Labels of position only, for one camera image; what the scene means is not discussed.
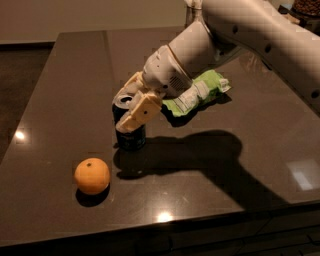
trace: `floor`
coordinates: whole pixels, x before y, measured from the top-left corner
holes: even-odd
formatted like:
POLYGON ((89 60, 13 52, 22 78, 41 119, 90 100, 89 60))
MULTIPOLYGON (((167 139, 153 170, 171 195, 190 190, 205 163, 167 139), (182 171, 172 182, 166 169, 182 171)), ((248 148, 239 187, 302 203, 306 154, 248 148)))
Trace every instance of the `floor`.
POLYGON ((0 163, 50 52, 51 46, 0 46, 0 163))

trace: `orange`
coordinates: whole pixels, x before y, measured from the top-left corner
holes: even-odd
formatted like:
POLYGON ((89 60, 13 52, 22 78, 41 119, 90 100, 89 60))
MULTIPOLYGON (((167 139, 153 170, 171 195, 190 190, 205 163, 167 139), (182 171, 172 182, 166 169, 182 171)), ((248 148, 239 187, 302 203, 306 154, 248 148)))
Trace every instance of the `orange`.
POLYGON ((74 178, 81 192, 97 195, 110 183, 109 167, 99 158, 88 158, 77 166, 74 178))

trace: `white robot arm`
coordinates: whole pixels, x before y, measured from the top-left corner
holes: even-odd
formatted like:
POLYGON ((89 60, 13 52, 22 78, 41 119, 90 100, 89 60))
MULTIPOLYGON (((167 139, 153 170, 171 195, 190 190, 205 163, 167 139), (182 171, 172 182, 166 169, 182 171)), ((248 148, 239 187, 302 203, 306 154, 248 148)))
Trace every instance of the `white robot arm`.
POLYGON ((202 6, 203 20, 161 46, 119 91, 116 97, 130 94, 133 99, 117 130, 132 132, 147 123, 160 112, 163 98, 178 97, 192 78, 227 63, 242 48, 260 56, 320 113, 319 36, 290 23, 266 0, 186 2, 202 6))

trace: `soda can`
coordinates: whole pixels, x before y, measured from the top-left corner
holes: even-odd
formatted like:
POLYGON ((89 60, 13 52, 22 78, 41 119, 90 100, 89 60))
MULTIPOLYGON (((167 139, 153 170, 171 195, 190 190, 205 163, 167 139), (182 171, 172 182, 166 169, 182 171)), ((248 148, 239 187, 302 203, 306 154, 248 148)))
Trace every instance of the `soda can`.
MULTIPOLYGON (((132 100, 130 95, 120 95, 114 99, 112 104, 112 112, 114 124, 116 125, 120 118, 129 110, 129 102, 132 100)), ((131 133, 121 133, 117 129, 116 137, 119 148, 126 151, 135 151, 144 146, 146 143, 146 128, 145 125, 140 126, 137 130, 131 133)))

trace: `green snack bag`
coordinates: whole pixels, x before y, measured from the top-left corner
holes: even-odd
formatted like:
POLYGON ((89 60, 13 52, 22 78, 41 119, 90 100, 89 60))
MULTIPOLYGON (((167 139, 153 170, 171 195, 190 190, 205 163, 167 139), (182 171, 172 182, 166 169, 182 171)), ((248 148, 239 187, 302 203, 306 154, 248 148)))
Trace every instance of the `green snack bag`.
POLYGON ((195 78, 192 86, 178 98, 163 100, 162 103, 174 117, 181 117, 213 101, 229 89, 231 86, 228 79, 211 69, 195 78))

